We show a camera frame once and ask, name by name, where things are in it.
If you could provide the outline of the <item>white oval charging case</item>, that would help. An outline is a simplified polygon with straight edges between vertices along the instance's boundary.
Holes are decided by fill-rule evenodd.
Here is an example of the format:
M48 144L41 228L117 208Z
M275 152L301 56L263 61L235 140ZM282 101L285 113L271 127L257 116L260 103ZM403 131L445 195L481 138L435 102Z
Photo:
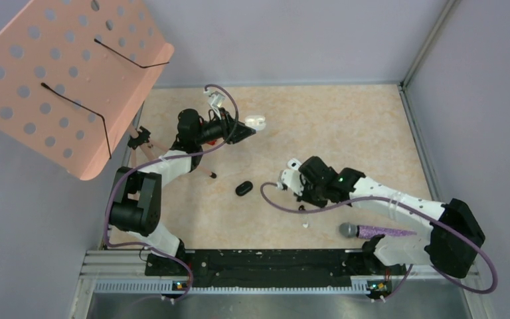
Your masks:
M262 115L249 115L245 117L244 123L249 128L259 132L266 128L266 117Z

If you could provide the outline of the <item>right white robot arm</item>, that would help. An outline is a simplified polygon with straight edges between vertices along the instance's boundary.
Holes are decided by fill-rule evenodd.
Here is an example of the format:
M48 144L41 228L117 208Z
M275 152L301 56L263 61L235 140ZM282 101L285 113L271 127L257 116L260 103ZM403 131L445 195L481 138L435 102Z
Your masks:
M476 258L482 258L491 274L495 265L482 250L485 242L479 223L468 204L459 199L441 203L410 196L387 187L363 172L346 167L335 171L318 156L300 163L288 162L274 184L290 190L296 200L312 205L308 213L321 213L348 205L366 209L407 226L413 235L375 235L365 243L363 266L380 274L388 266L429 265L452 278L465 278Z

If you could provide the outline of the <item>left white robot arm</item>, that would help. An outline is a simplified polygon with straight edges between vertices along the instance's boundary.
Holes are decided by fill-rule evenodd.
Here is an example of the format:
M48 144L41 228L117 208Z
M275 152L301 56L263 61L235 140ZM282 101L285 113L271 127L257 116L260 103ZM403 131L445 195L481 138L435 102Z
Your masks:
M184 271L187 258L178 251L180 239L161 222L162 189L199 167L203 145L217 139L236 144L256 133L254 128L236 122L224 108L209 120L191 108L181 111L177 119L175 141L158 162L137 171L129 167L117 170L108 216L109 225L163 255L161 266L174 275Z

